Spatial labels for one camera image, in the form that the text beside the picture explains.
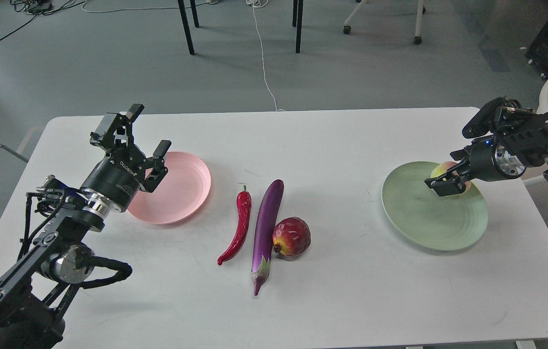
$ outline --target purple eggplant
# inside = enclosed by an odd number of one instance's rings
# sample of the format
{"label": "purple eggplant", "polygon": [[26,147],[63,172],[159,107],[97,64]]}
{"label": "purple eggplant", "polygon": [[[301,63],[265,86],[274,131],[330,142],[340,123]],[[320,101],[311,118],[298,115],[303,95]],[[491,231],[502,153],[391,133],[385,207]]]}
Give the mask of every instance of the purple eggplant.
{"label": "purple eggplant", "polygon": [[277,179],[272,182],[263,195],[257,227],[255,229],[255,245],[252,250],[252,282],[255,284],[255,296],[270,276],[270,258],[272,258],[272,232],[276,227],[278,208],[283,199],[283,181]]}

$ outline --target table leg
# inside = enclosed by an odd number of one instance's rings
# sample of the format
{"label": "table leg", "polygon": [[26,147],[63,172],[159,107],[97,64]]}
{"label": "table leg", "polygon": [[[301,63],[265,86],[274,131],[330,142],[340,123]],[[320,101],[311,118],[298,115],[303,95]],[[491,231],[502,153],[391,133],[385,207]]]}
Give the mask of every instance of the table leg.
{"label": "table leg", "polygon": [[198,28],[198,16],[196,15],[196,4],[194,0],[190,0],[190,8],[192,8],[192,19],[194,20],[194,26]]}
{"label": "table leg", "polygon": [[188,26],[188,15],[186,14],[186,4],[183,0],[177,0],[179,5],[179,13],[181,14],[181,22],[183,22],[183,32],[186,33],[186,42],[188,42],[188,51],[190,55],[194,55],[194,46],[192,45],[192,36],[190,35],[190,26]]}
{"label": "table leg", "polygon": [[305,0],[298,1],[298,23],[296,27],[296,53],[300,53],[300,39],[302,37],[302,7],[304,6]]}
{"label": "table leg", "polygon": [[298,21],[298,0],[293,0],[293,18],[291,20],[291,26],[296,27]]}

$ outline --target floor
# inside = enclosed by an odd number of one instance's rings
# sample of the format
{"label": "floor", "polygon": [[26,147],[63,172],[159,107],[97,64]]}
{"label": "floor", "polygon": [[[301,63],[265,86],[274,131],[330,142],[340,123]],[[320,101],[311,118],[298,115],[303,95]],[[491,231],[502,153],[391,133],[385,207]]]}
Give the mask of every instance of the floor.
{"label": "floor", "polygon": [[[372,2],[350,35],[342,29],[354,0],[307,1],[299,54],[291,1],[270,0],[254,12],[242,0],[200,3],[194,56],[177,9],[93,14],[77,6],[36,17],[2,40],[0,143],[28,157],[54,117],[102,115],[132,103],[143,103],[145,113],[480,108],[509,95],[536,108],[544,84],[524,55],[548,18],[548,0],[428,0],[419,46],[412,43],[415,0]],[[174,4],[96,0],[86,10]],[[0,0],[0,38],[30,19]],[[263,81],[264,66],[276,102]],[[0,216],[23,169],[23,162],[0,152]],[[542,191],[533,198],[543,206],[543,197]],[[548,341],[537,345],[548,349]]]}

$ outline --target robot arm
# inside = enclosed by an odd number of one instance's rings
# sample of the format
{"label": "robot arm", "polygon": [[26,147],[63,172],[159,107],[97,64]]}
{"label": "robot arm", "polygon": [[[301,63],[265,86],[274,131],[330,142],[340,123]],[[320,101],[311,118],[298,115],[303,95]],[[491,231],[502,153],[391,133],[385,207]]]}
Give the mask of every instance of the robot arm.
{"label": "robot arm", "polygon": [[[90,143],[103,148],[106,155],[79,190],[49,176],[37,192],[27,194],[22,248],[15,265],[0,277],[0,348],[53,347],[63,339],[63,316],[80,288],[101,287],[130,276],[132,268],[127,263],[95,256],[81,241],[89,230],[101,231],[111,210],[125,211],[137,190],[155,190],[168,172],[163,155],[170,141],[161,141],[149,158],[134,145],[132,123],[143,108],[134,104],[127,113],[105,115]],[[33,197],[46,219],[29,234]],[[116,274],[85,281],[94,267],[116,270]],[[43,300],[32,293],[36,272],[57,283]],[[63,298],[52,307],[61,294]]]}
{"label": "robot arm", "polygon": [[[500,97],[488,102],[462,134],[473,140],[451,152],[459,163],[442,176],[425,180],[439,196],[461,194],[466,181],[474,178],[488,182],[515,179],[527,167],[548,165],[548,112],[522,109],[515,99]],[[544,177],[548,181],[548,170]]]}

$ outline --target chili pepper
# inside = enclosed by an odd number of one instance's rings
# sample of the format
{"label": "chili pepper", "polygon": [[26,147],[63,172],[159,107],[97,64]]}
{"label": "chili pepper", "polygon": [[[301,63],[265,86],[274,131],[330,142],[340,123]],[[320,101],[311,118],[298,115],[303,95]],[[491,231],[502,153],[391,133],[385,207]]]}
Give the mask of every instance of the chili pepper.
{"label": "chili pepper", "polygon": [[243,242],[246,240],[246,234],[248,232],[248,223],[250,221],[250,206],[252,200],[250,199],[250,193],[246,191],[246,186],[243,186],[243,191],[237,194],[237,230],[233,238],[233,241],[229,245],[229,248],[218,257],[218,265],[223,265],[224,261],[232,259],[239,249],[242,247]]}

